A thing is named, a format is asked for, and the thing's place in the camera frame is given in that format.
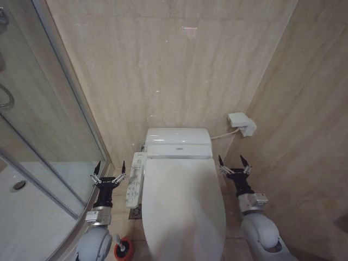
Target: toilet tank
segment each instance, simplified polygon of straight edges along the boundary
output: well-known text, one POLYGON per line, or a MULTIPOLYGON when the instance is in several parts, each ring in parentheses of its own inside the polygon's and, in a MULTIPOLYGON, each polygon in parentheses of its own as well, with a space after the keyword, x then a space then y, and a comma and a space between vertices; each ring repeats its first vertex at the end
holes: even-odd
POLYGON ((145 151, 148 158, 209 159, 212 142, 204 128, 150 128, 145 151))

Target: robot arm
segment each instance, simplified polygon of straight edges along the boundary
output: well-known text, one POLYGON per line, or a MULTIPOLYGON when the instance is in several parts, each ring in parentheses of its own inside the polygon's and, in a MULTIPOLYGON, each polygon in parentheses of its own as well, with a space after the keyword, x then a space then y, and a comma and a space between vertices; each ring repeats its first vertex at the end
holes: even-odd
POLYGON ((98 178, 100 162, 94 169, 91 178, 99 189, 98 199, 92 211, 87 212, 85 220, 91 228, 79 240, 75 252, 75 261, 103 261, 109 253, 112 236, 108 225, 111 223, 112 193, 126 178, 126 167, 123 162, 122 173, 116 178, 98 178))
POLYGON ((244 169, 229 169, 219 156, 219 169, 233 180, 237 189, 236 197, 243 215, 241 228, 252 252, 261 261, 298 261, 287 249, 274 222, 261 214, 268 199, 264 193, 251 189, 247 182, 251 167, 242 155, 240 159, 244 169))

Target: white plug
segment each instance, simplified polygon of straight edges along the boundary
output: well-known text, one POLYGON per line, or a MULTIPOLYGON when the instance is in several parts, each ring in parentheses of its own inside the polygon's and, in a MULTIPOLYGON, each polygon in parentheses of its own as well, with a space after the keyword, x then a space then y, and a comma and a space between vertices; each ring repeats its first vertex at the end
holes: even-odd
POLYGON ((256 131, 256 124, 245 113, 230 113, 228 119, 233 128, 238 127, 244 137, 252 136, 256 131))

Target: shower enclosure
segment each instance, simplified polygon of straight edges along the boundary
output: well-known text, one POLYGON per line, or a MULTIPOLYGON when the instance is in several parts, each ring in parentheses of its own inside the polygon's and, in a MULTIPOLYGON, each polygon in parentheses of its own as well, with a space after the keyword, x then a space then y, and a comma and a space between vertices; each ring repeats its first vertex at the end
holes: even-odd
POLYGON ((0 0, 0 260, 46 260, 94 190, 104 146, 31 1, 0 0))

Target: toilet seat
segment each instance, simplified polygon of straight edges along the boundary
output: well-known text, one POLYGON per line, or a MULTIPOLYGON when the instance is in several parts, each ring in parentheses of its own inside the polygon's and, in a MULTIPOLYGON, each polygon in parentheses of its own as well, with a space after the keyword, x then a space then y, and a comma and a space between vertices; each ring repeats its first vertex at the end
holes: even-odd
POLYGON ((214 161, 148 158, 142 221, 155 260, 219 261, 226 218, 214 161))

